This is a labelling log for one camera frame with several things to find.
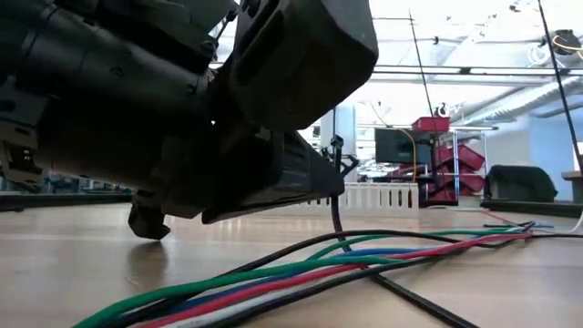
white railing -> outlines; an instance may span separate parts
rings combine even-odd
[[[419,188],[410,183],[347,183],[339,198],[343,216],[412,218],[419,212]],[[268,215],[329,216],[330,199],[268,210]]]

wooden floor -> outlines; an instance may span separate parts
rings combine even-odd
[[[128,206],[0,214],[0,326],[67,327],[115,301],[194,282],[330,232],[329,218],[252,216],[203,226],[170,219],[162,242],[135,238]],[[506,215],[509,219],[532,217]],[[434,231],[495,222],[479,213],[423,211],[422,219],[347,218],[346,229]],[[538,218],[559,226],[568,219]],[[373,246],[430,245],[405,239]],[[304,259],[314,248],[286,261]],[[483,327],[583,327],[583,241],[517,242],[432,267],[389,274]],[[440,327],[389,292],[361,281],[262,316],[248,327]]]

blue cable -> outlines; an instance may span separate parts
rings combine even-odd
[[[395,255],[395,254],[404,254],[404,253],[409,253],[409,252],[414,252],[414,251],[425,251],[425,250],[430,250],[430,249],[419,249],[419,248],[414,248],[414,249],[408,249],[408,248],[406,248],[406,249],[405,248],[366,249],[366,250],[358,250],[358,251],[348,251],[348,252],[345,252],[342,254],[333,255],[332,257],[335,258],[335,257],[344,257],[344,256]],[[198,297],[198,298],[195,298],[192,300],[188,300],[188,301],[182,303],[181,305],[177,305],[177,306],[173,307],[167,313],[161,314],[161,316],[166,316],[166,315],[175,314],[175,313],[181,313],[181,312],[186,311],[192,307],[199,306],[205,302],[213,301],[219,297],[229,295],[229,294],[232,294],[234,292],[242,291],[244,289],[247,289],[247,288],[250,288],[253,286],[257,286],[257,285],[261,285],[261,284],[264,284],[267,282],[276,282],[278,280],[291,278],[291,277],[294,277],[298,274],[302,274],[302,273],[305,273],[308,271],[309,270],[278,274],[278,275],[271,276],[269,278],[264,278],[264,279],[258,280],[256,282],[250,282],[250,283],[243,284],[241,286],[233,287],[233,288],[230,288],[230,289],[223,291],[223,292],[216,292],[216,293],[213,293],[211,295],[202,296],[202,297]]]

red cable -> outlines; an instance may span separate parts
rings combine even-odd
[[[466,247],[474,246],[474,245],[477,245],[479,243],[490,242],[490,241],[508,241],[508,240],[514,240],[514,239],[524,239],[524,238],[528,238],[530,236],[531,236],[530,234],[491,235],[491,236],[485,236],[485,237],[478,238],[478,239],[473,239],[471,241],[460,241],[460,242],[457,242],[455,244],[446,245],[446,246],[439,247],[439,248],[432,249],[432,250],[415,251],[415,252],[410,252],[410,253],[405,253],[405,254],[391,255],[391,256],[387,256],[387,258],[406,260],[406,259],[412,259],[412,258],[417,258],[417,257],[428,257],[428,256],[442,255],[442,254],[448,253],[450,251],[455,251],[455,250],[463,249]],[[140,327],[141,328],[160,328],[160,327],[163,327],[164,325],[167,325],[167,324],[176,323],[176,322],[186,320],[186,319],[189,319],[189,318],[192,318],[195,316],[199,316],[202,314],[217,311],[217,310],[222,309],[224,307],[227,307],[231,304],[249,300],[250,298],[252,298],[256,295],[259,295],[259,294],[264,294],[266,292],[273,292],[273,291],[277,291],[277,290],[281,290],[281,289],[285,289],[285,288],[294,287],[294,286],[304,284],[307,282],[320,280],[320,279],[326,278],[326,277],[334,275],[334,274],[338,274],[341,272],[347,272],[350,270],[354,270],[354,269],[358,269],[358,268],[362,268],[362,267],[366,267],[366,266],[367,265],[359,265],[359,264],[341,265],[341,266],[333,267],[330,269],[319,270],[317,272],[306,273],[303,275],[299,275],[296,277],[292,277],[292,278],[288,278],[288,279],[284,279],[284,280],[280,280],[280,281],[276,281],[276,282],[268,282],[268,283],[265,283],[262,285],[253,286],[253,287],[250,287],[250,288],[242,290],[242,291],[238,291],[238,292],[234,292],[234,293],[222,296],[218,299],[201,304],[199,306],[195,306],[195,307],[188,309],[187,311],[184,311],[182,313],[173,314],[173,315],[164,317],[162,319],[156,320],[155,322],[152,322],[152,323],[146,323],[145,325],[142,325]]]

computer monitor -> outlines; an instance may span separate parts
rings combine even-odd
[[[422,131],[406,131],[415,142],[416,164],[431,164],[431,136]],[[413,143],[398,129],[376,128],[374,142],[377,163],[413,164]]]

